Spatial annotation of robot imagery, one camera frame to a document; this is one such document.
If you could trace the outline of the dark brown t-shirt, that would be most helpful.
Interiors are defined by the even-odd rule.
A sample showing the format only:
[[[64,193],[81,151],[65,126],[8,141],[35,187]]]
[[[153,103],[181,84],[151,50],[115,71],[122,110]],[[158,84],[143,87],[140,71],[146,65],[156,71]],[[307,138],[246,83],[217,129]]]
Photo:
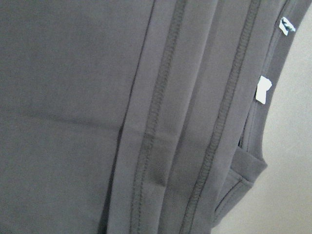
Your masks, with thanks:
[[[310,5],[1,1],[1,233],[209,234],[267,167]]]

